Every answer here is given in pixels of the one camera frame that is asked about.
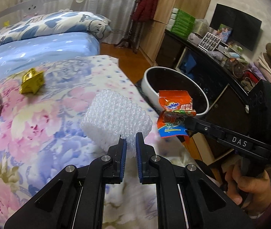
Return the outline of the right hand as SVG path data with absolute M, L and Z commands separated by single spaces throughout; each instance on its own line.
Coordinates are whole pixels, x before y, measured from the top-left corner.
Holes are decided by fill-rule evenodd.
M 238 190 L 252 195 L 249 202 L 244 202 L 244 209 L 250 216 L 262 214 L 271 204 L 271 183 L 266 171 L 259 178 L 242 176 L 238 162 L 228 168 L 225 180 L 228 182 L 226 194 L 236 205 L 243 201 Z

